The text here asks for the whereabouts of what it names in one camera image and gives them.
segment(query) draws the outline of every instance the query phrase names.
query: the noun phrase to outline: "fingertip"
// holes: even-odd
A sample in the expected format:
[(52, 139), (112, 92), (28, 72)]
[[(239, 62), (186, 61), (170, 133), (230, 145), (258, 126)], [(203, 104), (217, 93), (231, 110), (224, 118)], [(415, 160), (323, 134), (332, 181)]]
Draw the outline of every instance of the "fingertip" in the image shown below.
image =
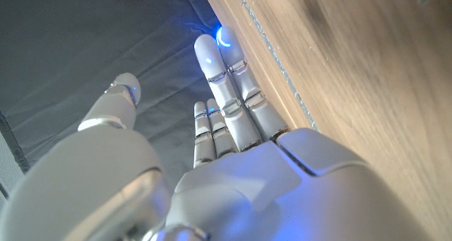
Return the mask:
[(204, 104), (204, 102), (199, 101), (195, 103), (194, 116), (197, 117), (200, 114), (203, 114), (204, 112), (206, 112), (206, 105)]
[(222, 26), (217, 31), (217, 44), (223, 61), (232, 66), (245, 58), (240, 42), (232, 28)]
[(129, 72), (120, 74), (115, 78), (112, 84), (126, 86), (133, 95), (135, 105), (138, 104), (141, 99), (141, 86), (140, 82), (138, 82), (138, 79), (133, 74)]
[(215, 99), (208, 99), (206, 105), (209, 113), (220, 110), (220, 107), (218, 107), (217, 101)]
[(199, 36), (195, 41), (194, 48), (199, 66), (207, 79), (218, 76), (225, 71), (217, 43), (212, 36)]

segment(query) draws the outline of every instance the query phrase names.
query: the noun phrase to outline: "blue led light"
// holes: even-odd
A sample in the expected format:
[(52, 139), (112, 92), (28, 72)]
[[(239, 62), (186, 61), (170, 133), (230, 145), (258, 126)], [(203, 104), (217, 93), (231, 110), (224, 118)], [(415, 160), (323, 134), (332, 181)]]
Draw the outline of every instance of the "blue led light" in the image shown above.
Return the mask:
[(221, 45), (223, 45), (223, 46), (225, 46), (225, 47), (231, 47), (231, 43), (226, 43), (226, 42), (224, 42), (224, 41), (221, 40), (221, 29), (223, 29), (223, 28), (220, 28), (220, 29), (217, 31), (217, 41), (218, 41)]

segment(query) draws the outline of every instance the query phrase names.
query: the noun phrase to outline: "wooden surface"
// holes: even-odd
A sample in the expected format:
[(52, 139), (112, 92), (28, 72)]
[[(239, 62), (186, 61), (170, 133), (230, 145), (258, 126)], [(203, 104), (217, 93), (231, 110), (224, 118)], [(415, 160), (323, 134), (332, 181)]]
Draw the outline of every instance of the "wooden surface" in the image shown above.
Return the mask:
[(267, 96), (378, 171), (435, 240), (452, 238), (452, 0), (209, 0)]

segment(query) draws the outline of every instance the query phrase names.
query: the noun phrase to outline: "gray fabric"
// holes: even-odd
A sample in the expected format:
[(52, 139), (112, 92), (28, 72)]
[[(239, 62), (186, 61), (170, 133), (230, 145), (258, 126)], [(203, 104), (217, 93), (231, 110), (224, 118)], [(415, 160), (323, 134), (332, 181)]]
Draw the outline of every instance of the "gray fabric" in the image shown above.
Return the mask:
[(175, 187), (193, 165), (193, 105), (212, 97), (193, 50), (218, 25), (207, 1), (0, 0), (0, 8), (0, 110), (29, 164), (131, 72), (143, 91), (135, 129)]
[(2, 193), (0, 193), (0, 217), (1, 217), (1, 213), (3, 212), (5, 206), (6, 206), (6, 198), (5, 198), (5, 196), (3, 196)]
[(1, 112), (0, 112), (0, 132), (1, 135), (3, 136), (5, 146), (8, 148), (7, 151), (11, 152), (11, 156), (13, 157), (12, 162), (17, 163), (18, 167), (20, 168), (19, 171), (21, 171), (22, 173), (27, 172), (30, 169), (30, 165), (28, 164), (27, 159), (25, 159), (25, 157), (23, 156), (22, 149), (18, 145), (16, 138), (8, 125), (8, 122), (6, 121), (5, 117), (2, 115)]
[(14, 160), (14, 155), (0, 132), (0, 185), (4, 188), (6, 196), (13, 191), (22, 178), (22, 170)]

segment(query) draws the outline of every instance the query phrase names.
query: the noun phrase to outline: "robotic finger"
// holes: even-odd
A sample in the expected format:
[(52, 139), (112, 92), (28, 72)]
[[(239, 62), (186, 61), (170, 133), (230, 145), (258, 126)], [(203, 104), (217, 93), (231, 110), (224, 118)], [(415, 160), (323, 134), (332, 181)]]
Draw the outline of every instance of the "robotic finger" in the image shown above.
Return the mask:
[(261, 137), (237, 97), (216, 41), (210, 35), (201, 35), (196, 39), (194, 48), (201, 70), (207, 78), (210, 89), (239, 151), (245, 151), (259, 145)]
[(117, 76), (83, 118), (78, 131), (99, 124), (132, 129), (136, 118), (136, 105), (140, 98), (140, 83), (134, 75), (125, 73)]
[(227, 70), (232, 75), (233, 83), (262, 139), (275, 141), (279, 135), (289, 131), (289, 127), (261, 92), (251, 68), (246, 63), (237, 36), (231, 28), (222, 26), (217, 32), (216, 40)]
[(209, 124), (206, 105), (203, 102), (195, 104), (195, 158), (193, 168), (215, 160), (212, 129)]
[(234, 139), (226, 126), (225, 118), (221, 115), (220, 107), (218, 107), (215, 99), (207, 101), (207, 111), (212, 126), (217, 158), (221, 158), (228, 153), (237, 153), (238, 150), (234, 144)]

